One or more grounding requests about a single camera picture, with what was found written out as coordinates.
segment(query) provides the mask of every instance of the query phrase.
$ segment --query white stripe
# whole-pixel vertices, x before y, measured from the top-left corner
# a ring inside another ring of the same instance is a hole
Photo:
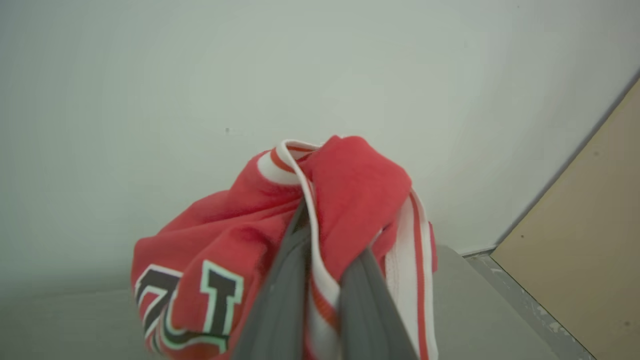
[[[424,215],[422,201],[415,191],[412,190],[413,198],[418,205],[420,215],[420,231],[422,233],[422,272],[424,273],[424,317],[425,330],[427,332],[427,352],[429,360],[438,360],[438,345],[436,344],[435,324],[433,319],[433,267],[431,261],[431,231],[429,223]]]
[[[296,174],[284,171],[273,163],[273,160],[271,160],[271,151],[265,152],[258,159],[258,171],[272,183],[282,185],[300,184],[300,179],[298,179]]]
[[[407,197],[399,211],[396,243],[385,256],[387,286],[403,320],[416,354],[420,354],[418,330],[418,277],[413,243],[413,206]]]
[[[334,308],[335,312],[338,313],[340,286],[324,267],[320,254],[319,226],[313,189],[309,186],[310,183],[307,182],[306,176],[287,150],[287,145],[302,147],[311,147],[313,145],[285,140],[278,146],[278,153],[283,154],[287,159],[285,162],[292,165],[291,167],[298,175],[302,191],[305,194],[305,201],[309,213],[309,224],[311,226],[311,276],[313,277],[318,292],[329,305]],[[320,316],[311,296],[308,297],[307,302],[307,308],[309,309],[309,340],[311,341],[312,351],[318,360],[333,360],[336,358],[335,355],[339,354],[339,351],[336,350],[339,349],[340,346],[338,334],[324,321],[322,316]]]
[[[307,325],[311,351],[317,360],[336,360],[340,358],[340,339],[322,315],[318,312],[313,301],[307,304]]]

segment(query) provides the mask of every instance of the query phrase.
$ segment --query red stripe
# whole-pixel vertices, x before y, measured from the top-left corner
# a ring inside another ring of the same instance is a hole
[[[298,163],[300,164],[302,161],[305,161],[306,159],[309,159],[309,156],[311,156],[311,154],[313,154],[313,152],[310,152],[308,154],[304,154],[300,159],[298,159]]]
[[[301,152],[313,151],[313,149],[306,149],[304,147],[297,147],[297,146],[287,146],[287,149],[289,149],[291,151],[301,151]]]
[[[338,332],[338,314],[335,312],[333,306],[322,296],[320,290],[318,290],[313,276],[311,276],[311,297],[314,299],[314,305],[318,313],[320,313],[320,316],[322,316],[329,326],[333,327],[335,332]]]
[[[285,164],[285,162],[280,159],[280,157],[278,156],[278,152],[276,151],[275,148],[273,148],[273,150],[271,150],[271,161],[273,161],[273,163],[277,167],[281,168],[282,170],[284,170],[286,172],[291,172],[293,174],[296,173],[295,171],[293,171],[293,169],[289,165]]]
[[[411,205],[413,206],[413,244],[415,246],[415,266],[418,278],[418,339],[420,342],[420,359],[428,360],[427,332],[424,323],[424,259],[422,255],[420,213],[418,212],[418,204],[413,194],[409,194],[409,198],[411,198]]]

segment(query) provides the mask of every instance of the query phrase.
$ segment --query striped trim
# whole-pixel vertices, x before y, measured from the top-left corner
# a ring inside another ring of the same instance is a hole
[[[273,163],[280,168],[281,170],[284,170],[286,172],[290,172],[292,174],[295,174],[295,172],[293,171],[293,169],[284,163],[284,161],[282,161],[280,159],[280,157],[278,156],[278,151],[276,151],[276,148],[273,148],[271,150],[271,161],[273,161]]]
[[[421,269],[424,268],[424,261],[422,257],[422,231],[420,230],[420,213],[418,211],[418,204],[413,197],[413,194],[409,194],[411,199],[411,205],[413,208],[413,245],[415,247],[415,264],[417,268],[417,287],[418,287],[418,342],[420,348],[420,358],[429,359],[427,351],[427,334],[426,325],[424,323],[424,272]]]
[[[420,198],[412,190],[402,205],[396,243],[385,256],[387,286],[421,360],[437,360],[433,324],[431,242]]]
[[[326,323],[329,324],[335,332],[339,332],[338,314],[335,312],[333,306],[326,301],[322,294],[320,294],[313,277],[311,278],[309,291],[311,292],[311,298],[313,299],[314,305],[316,306],[320,316],[322,316]]]
[[[340,286],[324,267],[320,255],[319,225],[316,215],[314,185],[307,179],[298,161],[304,161],[318,146],[285,140],[258,160],[258,170],[276,184],[302,188],[311,227],[311,271],[308,308],[309,350],[317,360],[333,360],[339,354],[338,305]]]

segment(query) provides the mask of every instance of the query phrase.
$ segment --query beige panel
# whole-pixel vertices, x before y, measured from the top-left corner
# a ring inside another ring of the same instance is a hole
[[[639,84],[492,255],[598,360],[640,359]]]

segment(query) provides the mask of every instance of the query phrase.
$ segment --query gray floor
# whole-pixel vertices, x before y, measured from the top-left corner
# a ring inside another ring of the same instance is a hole
[[[447,247],[438,247],[438,256],[440,360],[558,359],[465,259]],[[144,349],[129,290],[24,300],[0,310],[0,359],[155,359]]]
[[[594,357],[489,254],[467,257],[469,264],[509,302],[560,360],[594,360]]]
[[[438,266],[433,284],[441,360],[558,359],[460,255],[438,247]]]

